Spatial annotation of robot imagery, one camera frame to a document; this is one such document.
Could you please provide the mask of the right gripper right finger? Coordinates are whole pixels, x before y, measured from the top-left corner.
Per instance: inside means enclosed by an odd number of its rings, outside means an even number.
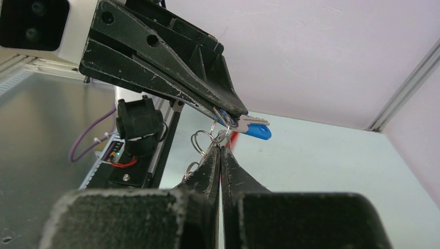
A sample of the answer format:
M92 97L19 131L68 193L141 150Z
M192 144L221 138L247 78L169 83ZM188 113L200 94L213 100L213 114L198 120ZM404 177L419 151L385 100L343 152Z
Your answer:
M355 192L272 192L221 148L226 248L391 248L378 212Z

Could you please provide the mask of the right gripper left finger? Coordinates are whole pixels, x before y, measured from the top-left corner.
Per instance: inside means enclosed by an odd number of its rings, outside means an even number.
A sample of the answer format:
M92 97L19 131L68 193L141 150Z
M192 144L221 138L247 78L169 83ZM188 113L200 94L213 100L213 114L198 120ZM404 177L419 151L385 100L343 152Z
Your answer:
M40 248L218 248L220 147L171 189L66 193L42 230Z

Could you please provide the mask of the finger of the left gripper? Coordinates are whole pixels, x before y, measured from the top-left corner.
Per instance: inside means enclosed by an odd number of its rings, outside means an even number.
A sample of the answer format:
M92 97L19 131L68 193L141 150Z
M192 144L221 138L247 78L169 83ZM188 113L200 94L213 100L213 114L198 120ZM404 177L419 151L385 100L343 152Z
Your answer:
M230 115L244 115L248 109L234 90L223 45L209 33L189 23L156 1L126 1L125 7L155 31L181 60L172 76L194 94L204 106L222 108Z
M118 1L98 1L79 71L134 92L177 100L210 118L214 110L172 76L181 60L158 34Z

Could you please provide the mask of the blue key tag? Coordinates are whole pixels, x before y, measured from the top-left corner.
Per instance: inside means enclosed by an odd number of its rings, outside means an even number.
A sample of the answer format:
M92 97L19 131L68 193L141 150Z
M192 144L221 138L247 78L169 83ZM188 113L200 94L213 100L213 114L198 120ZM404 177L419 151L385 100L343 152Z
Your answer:
M214 114L217 116L218 123L232 130L261 140L269 140L272 133L269 129L269 121L266 119L241 115L234 120L225 110L214 107Z

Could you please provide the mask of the red-handled key organizer with rings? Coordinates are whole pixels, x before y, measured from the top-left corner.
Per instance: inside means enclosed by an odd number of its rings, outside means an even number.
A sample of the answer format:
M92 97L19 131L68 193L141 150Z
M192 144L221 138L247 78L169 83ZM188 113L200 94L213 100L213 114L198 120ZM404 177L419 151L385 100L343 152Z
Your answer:
M204 135L209 139L209 144L206 142L200 142L199 137ZM217 134L213 134L212 132L210 133L205 130L199 130L195 132L190 137L190 140L193 148L201 156L201 159L199 161L194 161L188 165L182 177L182 181L184 182L185 180L187 180L191 175L195 173L197 169L201 167L202 163L206 160L208 156L209 150L211 150L212 147L225 145L230 149L234 149L236 141L238 139L238 135L239 133L236 131L226 132L226 130L220 130Z

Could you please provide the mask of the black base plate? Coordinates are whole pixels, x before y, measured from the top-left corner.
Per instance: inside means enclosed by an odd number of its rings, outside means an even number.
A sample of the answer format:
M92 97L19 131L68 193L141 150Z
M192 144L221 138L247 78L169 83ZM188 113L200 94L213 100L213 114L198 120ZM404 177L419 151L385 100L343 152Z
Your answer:
M146 96L119 100L116 133L80 188L158 188L183 105Z

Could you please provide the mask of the left aluminium frame post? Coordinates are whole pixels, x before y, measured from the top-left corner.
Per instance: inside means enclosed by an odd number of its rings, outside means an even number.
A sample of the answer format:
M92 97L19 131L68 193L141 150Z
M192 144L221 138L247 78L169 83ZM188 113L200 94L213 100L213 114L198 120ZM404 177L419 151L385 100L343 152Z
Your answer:
M407 76L366 131L381 133L391 119L400 111L416 91L439 67L439 40L433 45L414 70Z

